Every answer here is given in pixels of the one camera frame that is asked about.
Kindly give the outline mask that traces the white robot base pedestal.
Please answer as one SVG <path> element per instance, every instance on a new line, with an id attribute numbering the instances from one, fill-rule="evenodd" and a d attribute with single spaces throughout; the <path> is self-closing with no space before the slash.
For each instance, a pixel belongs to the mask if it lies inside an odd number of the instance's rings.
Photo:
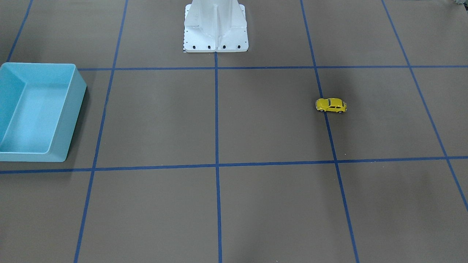
<path id="1" fill-rule="evenodd" d="M 184 18 L 184 52 L 249 49 L 246 9 L 237 0 L 193 0 Z"/>

